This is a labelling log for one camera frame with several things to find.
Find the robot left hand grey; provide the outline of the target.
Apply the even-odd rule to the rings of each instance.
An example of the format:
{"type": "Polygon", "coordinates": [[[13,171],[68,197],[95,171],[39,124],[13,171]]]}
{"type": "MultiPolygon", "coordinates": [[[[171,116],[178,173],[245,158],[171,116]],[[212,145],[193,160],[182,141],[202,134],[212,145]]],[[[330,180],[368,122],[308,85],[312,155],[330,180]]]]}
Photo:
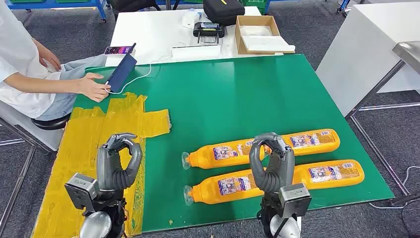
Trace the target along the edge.
{"type": "Polygon", "coordinates": [[[98,148],[97,181],[100,190],[124,190],[133,185],[140,168],[143,152],[132,133],[113,134],[98,148]],[[119,152],[127,148],[131,159],[125,169],[119,152]]]}

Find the person's left hand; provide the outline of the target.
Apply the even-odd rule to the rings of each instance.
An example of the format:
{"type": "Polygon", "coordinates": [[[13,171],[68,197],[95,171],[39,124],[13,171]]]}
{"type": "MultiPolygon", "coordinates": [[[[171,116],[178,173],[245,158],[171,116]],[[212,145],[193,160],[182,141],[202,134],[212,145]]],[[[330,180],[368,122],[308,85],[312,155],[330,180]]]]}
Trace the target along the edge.
{"type": "Polygon", "coordinates": [[[61,70],[61,64],[58,57],[48,49],[39,50],[39,61],[40,61],[40,64],[43,65],[44,67],[49,66],[47,64],[48,62],[56,71],[61,70]]]}

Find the person's right hand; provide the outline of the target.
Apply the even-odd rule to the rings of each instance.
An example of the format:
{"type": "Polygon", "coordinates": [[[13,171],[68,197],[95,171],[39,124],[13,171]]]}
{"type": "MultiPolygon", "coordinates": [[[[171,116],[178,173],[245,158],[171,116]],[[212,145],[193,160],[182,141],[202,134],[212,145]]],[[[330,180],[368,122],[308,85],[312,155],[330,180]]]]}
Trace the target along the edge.
{"type": "Polygon", "coordinates": [[[96,73],[87,73],[83,78],[77,80],[77,93],[83,94],[95,102],[101,102],[110,92],[111,86],[100,84],[95,79],[102,79],[103,76],[96,73]]]}

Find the robot right hand grey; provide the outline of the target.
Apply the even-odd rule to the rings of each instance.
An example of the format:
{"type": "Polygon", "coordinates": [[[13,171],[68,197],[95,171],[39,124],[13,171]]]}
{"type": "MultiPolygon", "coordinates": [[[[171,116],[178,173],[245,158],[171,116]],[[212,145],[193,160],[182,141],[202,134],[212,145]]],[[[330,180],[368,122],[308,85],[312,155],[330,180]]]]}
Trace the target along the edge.
{"type": "Polygon", "coordinates": [[[294,151],[280,135],[274,132],[254,138],[249,163],[256,186],[264,192],[278,193],[282,187],[292,184],[295,166],[294,151]],[[263,168],[260,160],[260,149],[263,145],[271,149],[266,168],[263,168]]]}

